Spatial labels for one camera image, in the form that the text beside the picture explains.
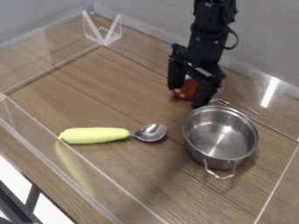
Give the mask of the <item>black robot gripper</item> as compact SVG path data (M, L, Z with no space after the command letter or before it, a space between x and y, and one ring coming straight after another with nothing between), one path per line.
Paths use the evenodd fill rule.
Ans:
M210 59L210 56L200 55L190 47L175 43L168 60L168 88L171 90L183 87L187 75L196 80L191 100L191 105L196 109L207 105L218 93L226 74L216 59Z

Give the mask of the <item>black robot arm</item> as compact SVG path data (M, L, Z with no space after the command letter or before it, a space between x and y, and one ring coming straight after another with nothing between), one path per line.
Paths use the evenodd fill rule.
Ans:
M207 105L222 88L226 73L219 62L224 50L239 44L239 35L230 28L238 14L236 0L194 0L194 22L188 46L172 44L168 59L168 89L182 88L186 76L199 82L191 105Z

